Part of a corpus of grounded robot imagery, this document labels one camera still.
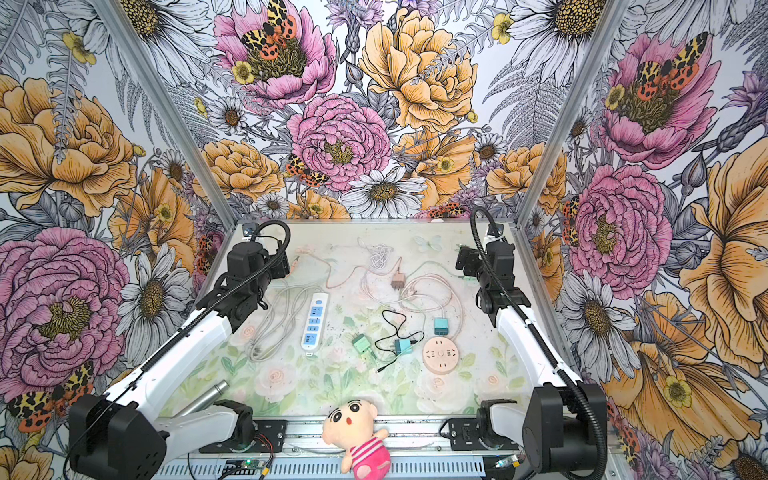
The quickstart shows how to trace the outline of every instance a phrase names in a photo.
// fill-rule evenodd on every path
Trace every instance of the pink peony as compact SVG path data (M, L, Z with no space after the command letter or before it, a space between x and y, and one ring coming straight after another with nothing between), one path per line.
M123 349L120 290L128 268L80 230L49 228L0 246L0 393L50 392L93 362L110 369Z
M341 192L349 182L389 162L384 121L373 109L337 94L318 97L288 120L293 153L311 170L328 175L326 187Z
M656 177L637 165L603 165L579 197L576 272L588 271L625 300L650 285L670 252L672 227Z
M263 29L266 7L258 14L249 7L244 17L232 12L232 17L214 19L216 48L223 52L219 64L233 71L232 85L245 90L245 106L256 113L308 101L330 90L336 80L337 53L331 34L323 37L306 8L299 13L288 0L286 6L296 20L296 38L281 47L274 60L249 55L240 41L244 33Z
M608 84L603 118L598 120L599 144L616 151L628 162L643 162L651 170L666 167L696 141L707 129L716 108L706 108L712 97L710 88L720 62L709 65L712 36L697 61L698 74L681 90L659 88L647 101L637 96L637 68L642 62L663 65L675 58L684 45L672 45L672 39L659 44L640 35L619 61Z

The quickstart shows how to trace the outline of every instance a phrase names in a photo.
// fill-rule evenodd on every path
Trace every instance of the pink round socket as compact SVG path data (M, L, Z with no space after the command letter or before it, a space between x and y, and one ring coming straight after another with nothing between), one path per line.
M450 373L458 365L456 344L444 336L435 336L427 340L422 357L424 366L435 375Z

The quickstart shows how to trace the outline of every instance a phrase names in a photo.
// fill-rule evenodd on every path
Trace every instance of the white power strip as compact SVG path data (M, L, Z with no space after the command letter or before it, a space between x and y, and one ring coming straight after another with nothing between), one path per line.
M301 348L308 356L320 348L323 340L323 327L326 325L328 310L328 293L315 293L310 301L310 311L306 317L306 325L301 334Z

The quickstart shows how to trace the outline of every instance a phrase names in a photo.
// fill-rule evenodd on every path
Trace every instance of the black cable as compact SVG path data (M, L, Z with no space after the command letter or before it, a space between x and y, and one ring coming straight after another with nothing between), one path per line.
M480 241L477 227L477 213L483 214L483 217L488 219L488 222L491 224L491 227L493 227L494 231L498 232L496 222L493 220L491 213L488 212L485 208L480 206L475 206L472 208L472 215L469 217L469 226L472 229L472 238L475 240L475 245L477 246L478 252L480 253L480 258L482 259L485 271L491 275L491 278L496 283L496 285L498 285L499 289L502 291L502 295L504 295L510 305L514 306L516 304L512 301L511 295L504 287L501 279L498 278L498 274L493 269L493 266L491 265L487 254L485 253L485 249L482 246L482 242ZM539 348L541 348L541 351L544 352L544 355L547 357L547 360L550 362L552 367L557 368L558 361L554 357L554 354L552 354L552 351L549 349L544 339L541 337L539 331L533 324L527 325L527 328L536 339L536 343L538 343ZM594 467L594 470L590 475L582 477L581 475L576 475L575 473L571 472L561 472L561 474L565 478L568 478L568 480L600 480L600 478L602 478L603 474L605 473L605 467L608 463L608 447L606 443L605 432L603 431L602 426L598 421L598 417L594 413L594 410L589 405L587 397L584 395L581 389L576 386L571 377L568 376L568 373L563 369L558 369L557 374L563 380L565 386L568 387L568 389L571 390L576 397L576 403L578 404L581 413L587 417L589 426L592 427L592 431L594 432L594 439L598 447L598 464Z
M389 319L387 319L387 317L386 317L386 315L384 315L384 313L394 313L395 315L400 315L400 316L402 316L402 322L399 325L395 325L394 323L390 322ZM396 362L398 357L399 357L399 355L397 354L397 352L395 350L383 349L382 347L380 347L379 346L379 342L382 342L382 341L387 340L387 339L391 339L394 336L396 336L400 340L410 340L414 335L419 335L421 333L422 334L422 338L420 338L420 339L415 341L415 343L419 343L422 340L424 340L424 337L426 336L422 330L419 330L418 332L411 333L408 336L400 336L400 329L402 328L403 325L406 324L406 320L408 319L408 317L404 313L396 312L395 310L382 310L382 318L392 328L395 329L395 332L392 335L390 335L390 336L385 336L383 338L380 338L380 339L376 340L373 343L373 346L376 347L377 349L381 350L382 352L389 352L389 353L394 354L395 358L393 358L391 362L387 363L383 367L378 368L376 371L379 372L379 373L381 373L381 371L383 371L386 367L388 367L388 366L392 365L394 362Z
M123 396L125 395L128 390L134 388L136 386L136 383L139 381L139 379L148 372L157 362L160 361L163 356L165 356L166 353L168 353L174 346L176 346L177 343L179 343L184 337L189 335L189 333L200 324L200 322L203 321L203 319L208 316L211 312L214 311L214 309L222 303L224 300L232 296L236 291L240 290L244 286L248 285L250 282L254 281L257 277L263 275L266 271L268 271L269 268L271 268L272 265L279 262L285 253L286 249L288 248L288 243L290 243L290 228L288 228L288 225L286 225L284 222L280 220L268 220L264 223L261 223L260 225L257 225L257 227L253 230L253 233L251 234L251 240L253 240L254 236L258 237L261 230L263 230L264 227L268 227L269 225L277 225L279 227L283 228L283 231L285 232L285 239L283 240L283 243L280 244L278 242L278 248L277 252L275 252L274 255L270 257L270 259L256 272L250 274L245 280L238 283L237 285L233 286L226 292L222 293L221 296L216 298L209 307L207 307L205 310L203 310L200 315L196 316L187 326L185 326L183 329L179 329L176 333L176 335L172 336L162 347L160 347L153 355L150 357L146 362L144 362L139 368L141 368L141 372L139 372L138 376L123 390L120 395L107 406L107 408L99 414L98 417L85 429L84 432L80 434L77 440L75 440L73 443L69 445L69 450L67 452L67 456L64 459L64 470L63 470L63 476L65 480L69 480L69 477L67 475L67 462L69 461L69 457L72 453L72 449L75 445L77 445L87 434L88 432L98 423L98 421L101 419L102 416L106 412L110 410L110 408Z
M192 480L197 480L197 478L194 477L194 473L192 473L192 462L190 462L189 453L187 453L187 467L190 469L190 477L192 477Z

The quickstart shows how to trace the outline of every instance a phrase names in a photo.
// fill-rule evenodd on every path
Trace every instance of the orange flower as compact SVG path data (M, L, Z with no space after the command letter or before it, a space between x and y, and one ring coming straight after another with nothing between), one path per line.
M645 292L641 302L644 317L630 343L641 368L633 379L620 371L621 379L603 384L605 393L630 424L659 442L674 430L676 455L690 455L711 436L722 435L725 449L715 465L724 467L739 455L736 441L760 435L760 423L750 420L752 411L725 391L733 387L722 367L704 361L712 347L704 324L672 293ZM741 381L736 384L746 390Z
M427 188L420 192L424 195L423 210L450 200L462 189L459 182L466 185L472 179L471 164L480 165L471 135L461 140L446 135L440 140L434 132L417 131L400 137L392 150L406 156L407 161L419 162L411 178L425 178Z
M445 133L472 109L478 66L470 63L469 56L438 73L425 72L438 55L453 46L453 34L435 30L434 22L418 10L398 10L394 33L382 23L368 30L359 66L376 80L371 90L395 95L401 127Z
M339 219L350 218L346 211L346 208L339 203L339 201L333 197L327 195L320 195L314 190L308 190L306 196L298 196L296 199L299 202L300 210L298 213L292 209L289 205L288 215L291 218L291 214L296 215L296 218L301 218L301 213L307 214L309 217L319 218L323 220L327 219Z
M536 264L544 277L544 284L547 286L549 297L552 302L560 296L560 289L563 287L563 269L564 261L560 252L562 241L551 233L544 237L544 232L533 239L533 255Z
M41 78L28 78L22 87L0 75L0 191L26 194L17 208L36 204L46 189L67 192L96 217L116 195L136 187L134 148L98 100L78 92L74 130L57 152L60 120L51 99L60 93Z
M531 179L536 172L541 154L544 153L544 142L530 149L520 147L499 158L503 168L488 172L488 192L491 195L504 194L511 197L517 192L525 192L531 185ZM547 177L547 183L538 199L541 208L547 215L554 215L560 200L565 196L565 167L568 162L565 152L558 155L558 162L552 173Z
M709 209L691 204L712 229L710 252L680 271L690 305L707 317L707 338L724 362L760 374L768 362L768 139L710 168Z
M4 480L51 480L52 453L40 452L31 446L19 458L18 450L10 445L0 447L0 478Z
M227 198L232 192L238 192L258 200L285 187L280 165L245 142L210 142L203 147L203 158ZM192 187L198 196L205 196L197 178Z
M191 272L197 245L189 204L174 193L160 168L152 171L151 180L146 175L141 180L141 195L130 192L120 196L109 219L112 246L131 253L143 250L154 262L167 243L176 248L176 260Z

